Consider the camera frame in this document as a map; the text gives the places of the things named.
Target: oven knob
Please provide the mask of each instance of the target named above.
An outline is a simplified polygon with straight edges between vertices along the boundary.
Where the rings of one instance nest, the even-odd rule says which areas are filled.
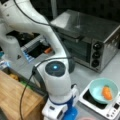
[[[99,61],[98,60],[93,60],[93,62],[92,62],[92,67],[97,67],[97,66],[99,66]]]
[[[92,55],[92,58],[93,58],[93,59],[98,59],[98,58],[100,58],[100,53],[99,53],[99,52],[94,52],[93,55]]]
[[[101,46],[101,44],[99,43],[99,42],[97,42],[97,43],[95,43],[94,45],[93,45],[93,49],[94,50],[99,50],[99,49],[101,49],[102,48],[102,46]]]

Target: wooden surface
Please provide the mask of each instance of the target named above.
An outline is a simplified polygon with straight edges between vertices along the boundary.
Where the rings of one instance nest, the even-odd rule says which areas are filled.
[[[9,120],[21,120],[19,104],[23,89],[21,83],[0,71],[0,107]],[[24,120],[42,120],[43,105],[43,97],[27,88],[22,102]]]

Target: kitchen counter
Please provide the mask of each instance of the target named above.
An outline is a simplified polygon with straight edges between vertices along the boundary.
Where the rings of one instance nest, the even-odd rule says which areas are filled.
[[[101,73],[94,72],[87,67],[76,64],[75,70],[71,74],[72,83],[76,83],[78,85],[80,93],[92,80],[103,77],[113,80],[120,89],[120,51],[118,51],[116,56],[111,60],[111,62]],[[78,102],[77,107],[79,110],[80,118],[94,117],[96,118],[96,120],[107,120],[106,118],[102,117],[101,115],[86,107],[80,102]]]
[[[46,55],[42,54],[36,59],[34,59],[29,64],[25,64],[21,67],[16,67],[12,65],[19,74],[23,75],[25,78],[29,78],[32,72],[32,67],[44,60]],[[120,50],[116,54],[116,56],[111,60],[111,62],[105,67],[105,69],[101,73],[97,73],[83,65],[76,63],[76,67],[74,72],[70,75],[72,83],[76,83],[78,85],[80,93],[85,89],[85,87],[94,79],[105,77],[108,79],[113,80],[118,87],[120,88]],[[79,117],[94,117],[96,120],[106,120],[104,117],[96,113],[95,111],[91,110],[90,108],[86,107],[85,105],[78,102],[77,108],[79,110]]]

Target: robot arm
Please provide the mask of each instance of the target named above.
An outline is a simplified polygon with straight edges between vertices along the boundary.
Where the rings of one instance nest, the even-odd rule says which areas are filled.
[[[69,75],[69,72],[72,72],[74,69],[74,62],[72,59],[67,59],[70,55],[62,45],[60,38],[54,32],[45,17],[36,12],[29,0],[0,1],[2,16],[10,28],[19,32],[39,33],[44,35],[55,52],[53,56],[48,58],[49,60],[47,62],[37,66],[37,71],[43,79],[49,94],[49,99],[43,109],[43,114],[48,119],[58,120],[58,118],[51,117],[52,114],[49,112],[51,110],[50,106],[57,106],[56,110],[58,112],[56,112],[56,116],[58,117],[61,111],[64,113],[68,109],[67,104],[70,101],[72,101],[70,102],[71,106],[75,104],[73,101],[76,96],[73,94],[78,95],[78,91],[75,91],[77,90],[75,87],[73,88],[74,90],[71,89]]]

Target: oven door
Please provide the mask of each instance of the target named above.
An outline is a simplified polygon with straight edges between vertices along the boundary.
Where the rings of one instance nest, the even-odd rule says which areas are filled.
[[[64,40],[64,44],[76,62],[90,67],[91,41],[91,39],[84,37],[78,41]]]

